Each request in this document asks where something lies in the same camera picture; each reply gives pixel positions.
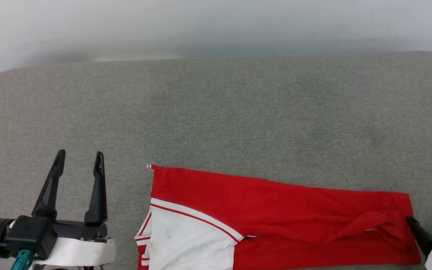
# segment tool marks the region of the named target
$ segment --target white wall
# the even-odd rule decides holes
[[[0,0],[0,72],[39,63],[432,51],[432,0]]]

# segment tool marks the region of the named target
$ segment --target teal cable connector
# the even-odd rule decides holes
[[[33,253],[27,249],[19,251],[16,260],[11,266],[11,270],[28,270],[34,261]]]

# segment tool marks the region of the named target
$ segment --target red stripe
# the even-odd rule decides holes
[[[135,240],[136,241],[141,241],[141,240],[146,240],[146,239],[149,239],[149,238],[151,238],[151,236],[149,236],[149,237],[143,237],[143,238],[136,238]]]
[[[141,234],[143,234],[144,229],[146,229],[146,226],[148,225],[150,218],[151,218],[151,213],[149,213],[148,219],[146,219],[146,222],[144,223],[144,226],[142,227],[141,232],[139,233],[139,236],[141,236]]]
[[[158,207],[160,209],[163,209],[163,210],[166,210],[166,211],[170,211],[170,212],[175,212],[175,213],[178,213],[178,214],[181,214],[181,215],[185,215],[187,217],[191,217],[191,218],[197,219],[197,220],[202,221],[202,222],[206,222],[207,224],[209,224],[211,226],[214,226],[214,227],[220,229],[221,231],[225,232],[228,236],[230,236],[231,238],[233,238],[236,242],[238,241],[238,239],[236,239],[234,236],[232,236],[229,232],[226,232],[223,228],[218,227],[218,226],[212,224],[211,222],[209,222],[207,220],[201,219],[199,217],[192,216],[190,214],[186,214],[184,212],[180,212],[180,211],[177,211],[177,210],[173,210],[173,209],[169,209],[169,208],[162,207],[162,206],[159,206],[159,205],[155,205],[155,204],[152,204],[152,203],[151,203],[151,206]]]

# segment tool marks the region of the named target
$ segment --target red and white cloth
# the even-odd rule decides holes
[[[151,165],[139,270],[419,264],[406,193],[296,186]]]

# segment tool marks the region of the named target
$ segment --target gray fabric surface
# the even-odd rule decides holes
[[[105,154],[108,226],[118,245],[109,270],[137,266],[133,236],[152,184],[146,164],[408,192],[429,228],[432,53],[72,63],[1,73],[0,217],[30,214],[59,149],[67,151],[59,219],[83,219],[96,151]],[[0,269],[11,263],[0,259]]]

